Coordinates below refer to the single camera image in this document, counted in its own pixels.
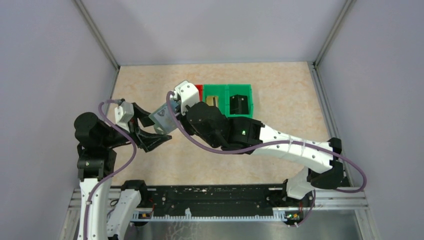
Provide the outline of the sage green card holder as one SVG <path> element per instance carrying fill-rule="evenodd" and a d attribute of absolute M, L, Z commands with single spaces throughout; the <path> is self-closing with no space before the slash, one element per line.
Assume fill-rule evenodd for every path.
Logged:
<path fill-rule="evenodd" d="M 153 121 L 153 128 L 157 134 L 169 135 L 177 128 L 166 103 L 151 113 L 148 117 Z"/>

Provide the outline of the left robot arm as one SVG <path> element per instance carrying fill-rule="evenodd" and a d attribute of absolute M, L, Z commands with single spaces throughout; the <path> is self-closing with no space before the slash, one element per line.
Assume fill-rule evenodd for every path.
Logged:
<path fill-rule="evenodd" d="M 142 130 L 152 126 L 149 112 L 124 99 L 109 99 L 98 106 L 101 120 L 85 112 L 74 121 L 78 140 L 78 179 L 81 191 L 79 240 L 122 240 L 137 207 L 150 201 L 143 180 L 127 180 L 111 212 L 109 194 L 113 177 L 129 166 L 137 150 L 146 153 L 172 139 L 170 135 Z"/>

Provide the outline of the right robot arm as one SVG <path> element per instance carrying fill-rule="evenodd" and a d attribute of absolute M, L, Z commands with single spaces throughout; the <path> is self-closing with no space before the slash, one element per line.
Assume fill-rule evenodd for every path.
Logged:
<path fill-rule="evenodd" d="M 189 140 L 211 153 L 272 156 L 303 165 L 284 182 L 281 199 L 287 206 L 295 206 L 315 189 L 335 190 L 344 178 L 338 138 L 325 142 L 302 139 L 249 117 L 226 117 L 204 102 L 189 107 L 176 121 Z"/>

